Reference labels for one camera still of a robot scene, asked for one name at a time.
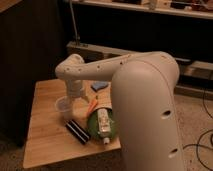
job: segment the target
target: clear plastic cup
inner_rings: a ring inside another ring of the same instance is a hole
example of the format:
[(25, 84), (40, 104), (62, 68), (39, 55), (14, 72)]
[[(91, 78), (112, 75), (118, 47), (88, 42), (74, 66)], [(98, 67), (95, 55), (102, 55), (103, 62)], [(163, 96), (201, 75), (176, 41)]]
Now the clear plastic cup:
[(61, 113), (65, 121), (69, 121), (73, 118), (72, 103), (66, 96), (58, 98), (55, 102), (55, 107), (56, 110)]

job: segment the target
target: floor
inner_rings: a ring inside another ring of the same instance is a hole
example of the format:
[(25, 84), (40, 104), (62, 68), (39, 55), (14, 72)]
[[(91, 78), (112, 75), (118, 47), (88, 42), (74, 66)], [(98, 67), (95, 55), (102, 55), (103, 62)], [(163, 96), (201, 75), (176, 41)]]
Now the floor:
[[(213, 129), (213, 119), (206, 113), (202, 99), (184, 95), (175, 95), (177, 117), (183, 146), (197, 143), (200, 135)], [(206, 100), (208, 111), (213, 114), (213, 101)], [(210, 132), (203, 136), (201, 144), (213, 148), (210, 144)], [(184, 157), (187, 171), (206, 171), (196, 157), (195, 146), (184, 149)], [(124, 163), (121, 151), (115, 150), (104, 154), (88, 156), (84, 158), (68, 160), (48, 166), (32, 169), (23, 169), (24, 147), (16, 147), (10, 140), (0, 135), (0, 170), (3, 171), (122, 171)], [(201, 160), (207, 167), (213, 170), (212, 150), (199, 148)]]

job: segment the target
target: black cord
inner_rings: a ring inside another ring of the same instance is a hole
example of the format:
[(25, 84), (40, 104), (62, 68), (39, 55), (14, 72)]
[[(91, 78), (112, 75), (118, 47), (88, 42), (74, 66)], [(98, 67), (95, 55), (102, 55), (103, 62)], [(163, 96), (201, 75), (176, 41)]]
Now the black cord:
[(211, 148), (211, 147), (208, 147), (208, 146), (206, 146), (206, 145), (202, 145), (202, 144), (187, 144), (187, 145), (185, 145), (185, 146), (183, 146), (183, 149), (185, 150), (186, 148), (188, 148), (188, 147), (202, 147), (202, 148), (205, 148), (205, 149), (208, 149), (208, 150), (211, 150), (211, 151), (213, 151), (213, 148)]
[(199, 148), (198, 148), (199, 145), (200, 145), (200, 141), (201, 141), (201, 139), (203, 138), (203, 136), (206, 135), (206, 134), (208, 134), (209, 132), (213, 132), (213, 129), (204, 132), (204, 133), (199, 137), (199, 139), (198, 139), (198, 141), (197, 141), (197, 146), (196, 146), (196, 156), (197, 156), (198, 161), (200, 162), (200, 164), (202, 164), (203, 167), (205, 167), (206, 169), (208, 169), (208, 170), (210, 170), (210, 171), (213, 171), (212, 168), (208, 167), (208, 166), (207, 166), (206, 164), (204, 164), (203, 161), (201, 160), (200, 155), (199, 155)]
[[(210, 73), (210, 75), (209, 75), (208, 81), (211, 80), (212, 75), (213, 75), (213, 71), (211, 71), (211, 73)], [(209, 117), (211, 117), (211, 118), (213, 119), (213, 115), (209, 112), (209, 110), (208, 110), (208, 108), (207, 108), (207, 106), (206, 106), (206, 103), (205, 103), (206, 90), (207, 90), (207, 86), (205, 86), (204, 91), (203, 91), (203, 98), (202, 98), (202, 99), (203, 99), (203, 100), (202, 100), (202, 101), (203, 101), (203, 107), (204, 107), (206, 113), (209, 115)], [(210, 171), (213, 171), (212, 168), (210, 168), (210, 167), (208, 167), (206, 164), (204, 164), (204, 162), (201, 160), (200, 155), (199, 155), (199, 148), (200, 148), (200, 147), (205, 148), (205, 149), (209, 149), (209, 150), (213, 151), (213, 133), (210, 135), (210, 144), (211, 144), (212, 148), (200, 144), (200, 141), (202, 140), (202, 138), (203, 138), (206, 134), (208, 134), (208, 133), (210, 133), (210, 132), (213, 132), (213, 129), (208, 130), (208, 131), (204, 132), (203, 134), (201, 134), (200, 137), (199, 137), (199, 139), (198, 139), (198, 141), (197, 141), (197, 144), (187, 144), (187, 145), (185, 145), (185, 146), (183, 147), (183, 149), (186, 149), (187, 147), (195, 146), (195, 147), (196, 147), (196, 156), (197, 156), (197, 159), (198, 159), (198, 161), (200, 162), (200, 164), (201, 164), (203, 167), (205, 167), (206, 169), (208, 169), (208, 170), (210, 170)]]
[[(211, 73), (210, 73), (210, 75), (209, 75), (209, 78), (208, 78), (208, 81), (211, 80), (212, 75), (213, 75), (213, 71), (211, 71)], [(206, 106), (206, 103), (205, 103), (206, 90), (207, 90), (207, 86), (205, 86), (204, 91), (203, 91), (203, 107), (204, 107), (206, 113), (209, 115), (209, 117), (211, 117), (211, 118), (213, 119), (213, 115), (209, 112), (209, 110), (208, 110), (208, 108), (207, 108), (207, 106)]]

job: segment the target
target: lab equipment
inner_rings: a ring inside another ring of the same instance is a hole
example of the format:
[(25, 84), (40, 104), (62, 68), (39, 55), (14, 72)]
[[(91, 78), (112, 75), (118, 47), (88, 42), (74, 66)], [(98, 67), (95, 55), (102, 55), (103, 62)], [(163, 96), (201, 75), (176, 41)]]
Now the lab equipment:
[(91, 85), (91, 88), (97, 92), (98, 90), (104, 89), (108, 86), (108, 82), (106, 81), (96, 81)]
[(90, 134), (86, 132), (76, 121), (73, 119), (66, 123), (66, 128), (83, 144), (85, 145), (90, 139)]
[(56, 67), (70, 100), (86, 97), (82, 80), (111, 81), (111, 102), (128, 171), (185, 171), (173, 90), (179, 68), (164, 52), (85, 64), (72, 54)]
[[(99, 125), (100, 123), (98, 120), (98, 111), (100, 109), (104, 109), (107, 111), (108, 121), (107, 121), (106, 127), (102, 127), (101, 125)], [(117, 131), (116, 131), (116, 123), (114, 121), (112, 109), (102, 106), (102, 107), (94, 110), (88, 117), (87, 131), (91, 135), (91, 138), (96, 141), (107, 141), (107, 142), (113, 141), (114, 138), (117, 137)]]
[(103, 138), (103, 143), (109, 144), (111, 127), (107, 109), (105, 108), (98, 109), (97, 114), (98, 114), (98, 128), (99, 128), (98, 133), (100, 137)]
[(98, 96), (96, 96), (91, 102), (90, 102), (90, 105), (89, 105), (89, 108), (87, 110), (87, 113), (86, 113), (86, 117), (89, 117), (89, 115), (93, 112), (93, 110), (95, 109), (95, 107), (98, 105)]
[(55, 108), (61, 113), (65, 122), (70, 121), (72, 116), (72, 103), (67, 96), (60, 97), (55, 102)]

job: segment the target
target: orange object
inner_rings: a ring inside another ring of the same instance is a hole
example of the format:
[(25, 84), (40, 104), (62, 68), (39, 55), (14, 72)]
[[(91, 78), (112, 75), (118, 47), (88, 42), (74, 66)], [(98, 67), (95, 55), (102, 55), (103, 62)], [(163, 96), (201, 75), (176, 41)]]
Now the orange object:
[(94, 110), (94, 108), (98, 105), (98, 99), (97, 96), (90, 102), (89, 108), (87, 110), (86, 116), (88, 117), (92, 111)]

